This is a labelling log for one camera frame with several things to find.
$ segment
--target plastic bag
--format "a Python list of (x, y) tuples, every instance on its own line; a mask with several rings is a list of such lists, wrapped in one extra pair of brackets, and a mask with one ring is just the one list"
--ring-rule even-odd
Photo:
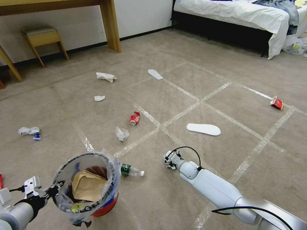
[(129, 132), (126, 129), (120, 129), (119, 127), (115, 128), (115, 135), (117, 136), (120, 142), (124, 142), (129, 136)]
[[(97, 202), (76, 200), (72, 195), (71, 181), (80, 170), (87, 170), (107, 179)], [(59, 194), (53, 198), (55, 205), (68, 215), (73, 225), (80, 226), (88, 217), (112, 202), (118, 195), (120, 163), (104, 152), (88, 152), (70, 159), (56, 173), (53, 184), (64, 181)]]
[(307, 38), (287, 37), (282, 49), (286, 53), (302, 55), (307, 52)]

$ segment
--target baseboard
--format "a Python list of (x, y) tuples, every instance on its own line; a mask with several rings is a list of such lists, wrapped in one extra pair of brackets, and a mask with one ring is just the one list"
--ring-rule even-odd
[[(166, 29), (170, 29), (170, 28), (171, 28), (171, 26), (168, 26), (168, 27), (164, 27), (164, 28), (161, 28), (161, 29), (151, 30), (151, 31), (148, 31), (148, 32), (140, 33), (140, 34), (135, 34), (135, 35), (123, 37), (123, 38), (120, 38), (119, 40), (123, 41), (123, 40), (127, 40), (127, 39), (130, 39), (130, 38), (140, 37), (140, 36), (152, 34), (152, 33), (159, 32), (159, 31), (166, 30)], [(83, 47), (79, 47), (79, 48), (72, 49), (72, 50), (67, 50), (66, 52), (68, 54), (71, 54), (71, 53), (79, 52), (79, 51), (82, 51), (82, 50), (88, 50), (88, 49), (91, 49), (91, 48), (104, 46), (106, 44), (107, 44), (107, 42), (100, 42), (100, 43), (96, 43), (96, 44), (93, 44), (93, 45), (88, 45), (88, 46), (83, 46)], [(45, 56), (42, 56), (41, 58), (43, 58), (44, 60), (48, 60), (48, 59), (55, 59), (55, 58), (58, 58), (60, 56), (62, 56), (62, 53), (59, 52), (59, 53), (45, 55)], [(14, 63), (14, 65), (18, 67), (18, 66), (21, 66), (21, 65), (32, 64), (32, 63), (35, 63), (35, 62), (37, 62), (37, 59), (32, 58), (32, 59), (29, 59), (29, 60), (16, 62), (16, 63)], [(9, 69), (8, 65), (0, 66), (0, 71), (1, 70), (7, 70), (7, 69)]]

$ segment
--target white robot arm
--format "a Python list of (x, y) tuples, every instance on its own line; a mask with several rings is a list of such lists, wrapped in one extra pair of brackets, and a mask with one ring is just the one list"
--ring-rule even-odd
[(267, 200), (254, 201), (245, 198), (231, 183), (193, 161), (184, 161), (178, 149), (168, 151), (164, 155), (166, 167), (177, 168), (181, 178), (219, 208), (212, 212), (234, 214), (239, 220), (250, 225), (260, 222), (258, 230), (307, 230), (306, 222), (286, 210)]
[[(50, 197), (56, 196), (63, 186), (60, 181), (41, 190), (39, 177), (31, 177), (18, 189), (0, 189), (0, 229), (1, 230), (23, 230), (27, 227), (43, 208)], [(10, 205), (12, 196), (10, 192), (21, 191), (25, 193), (23, 200), (17, 202), (13, 207)]]

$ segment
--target bed frame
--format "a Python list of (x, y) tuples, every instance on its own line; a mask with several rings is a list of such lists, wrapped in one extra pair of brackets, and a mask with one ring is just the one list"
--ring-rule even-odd
[(264, 55), (268, 56), (268, 41), (272, 33), (266, 30), (174, 11), (175, 2), (176, 0), (173, 0), (172, 28), (186, 30), (207, 37), (208, 40), (213, 39), (238, 47), (257, 50), (262, 53), (261, 57)]

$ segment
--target mattress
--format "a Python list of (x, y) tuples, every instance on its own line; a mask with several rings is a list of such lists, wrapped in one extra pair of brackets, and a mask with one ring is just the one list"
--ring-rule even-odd
[[(287, 37), (289, 15), (285, 11), (252, 4), (247, 0), (176, 0), (174, 10), (271, 32), (268, 59), (280, 54)], [(300, 8), (298, 12), (298, 30), (292, 35), (297, 37), (307, 29), (307, 8)]]
[(175, 6), (174, 6), (174, 10), (177, 11), (177, 12), (192, 14), (192, 15), (195, 15), (195, 16), (200, 16), (200, 17), (218, 20), (218, 21), (222, 21), (222, 22), (229, 22), (229, 23), (236, 24), (236, 25), (241, 25), (241, 26), (251, 27), (251, 28), (255, 28), (255, 29), (265, 30), (265, 29), (261, 28), (260, 26), (257, 26), (254, 23), (242, 21), (240, 19), (236, 19), (236, 18), (233, 18), (233, 17), (225, 18), (225, 17), (221, 17), (221, 16), (217, 16), (217, 15), (197, 14), (197, 13), (194, 13), (193, 11), (190, 11), (190, 10), (184, 8), (181, 4), (177, 4), (177, 2), (179, 2), (179, 1), (176, 1)]

